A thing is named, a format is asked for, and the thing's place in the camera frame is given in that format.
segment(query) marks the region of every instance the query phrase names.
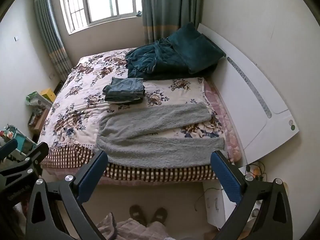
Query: cardboard box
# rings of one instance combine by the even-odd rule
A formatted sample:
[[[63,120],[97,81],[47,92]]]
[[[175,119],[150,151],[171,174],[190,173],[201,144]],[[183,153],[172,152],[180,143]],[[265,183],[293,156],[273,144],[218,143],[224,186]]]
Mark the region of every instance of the cardboard box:
[[[56,95],[53,93],[51,88],[47,88],[45,90],[42,90],[40,92],[40,95],[43,96],[44,98],[50,100],[51,102],[54,102],[56,100]]]

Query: white headboard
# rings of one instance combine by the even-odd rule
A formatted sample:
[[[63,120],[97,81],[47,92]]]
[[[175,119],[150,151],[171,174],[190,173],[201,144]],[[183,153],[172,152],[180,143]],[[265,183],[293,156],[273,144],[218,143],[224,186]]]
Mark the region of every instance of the white headboard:
[[[198,31],[227,54],[211,78],[241,141],[246,159],[243,164],[252,163],[299,129],[276,89],[254,63],[213,30],[200,24]]]

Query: window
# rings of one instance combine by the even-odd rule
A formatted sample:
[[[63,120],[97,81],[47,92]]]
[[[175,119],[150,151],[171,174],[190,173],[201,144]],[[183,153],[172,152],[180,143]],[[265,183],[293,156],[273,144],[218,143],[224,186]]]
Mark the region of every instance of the window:
[[[141,0],[62,0],[70,33],[98,23],[132,17],[142,11]]]

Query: stack of folded clothes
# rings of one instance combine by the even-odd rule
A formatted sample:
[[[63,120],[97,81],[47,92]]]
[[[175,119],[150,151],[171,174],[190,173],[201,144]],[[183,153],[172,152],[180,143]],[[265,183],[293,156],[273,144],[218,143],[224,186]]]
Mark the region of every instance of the stack of folded clothes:
[[[112,78],[111,84],[103,88],[105,101],[110,104],[141,103],[145,93],[143,78]]]

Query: pair of slippers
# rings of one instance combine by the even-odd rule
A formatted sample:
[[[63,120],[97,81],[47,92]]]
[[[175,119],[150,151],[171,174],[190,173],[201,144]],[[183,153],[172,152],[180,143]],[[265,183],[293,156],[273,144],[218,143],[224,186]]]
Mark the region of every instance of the pair of slippers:
[[[147,220],[146,217],[144,216],[142,209],[138,205],[133,205],[129,209],[130,217],[140,224],[144,225],[145,227],[147,226]],[[164,208],[158,208],[155,214],[153,215],[150,223],[153,222],[160,222],[161,224],[164,225],[165,220],[167,219],[168,213]]]

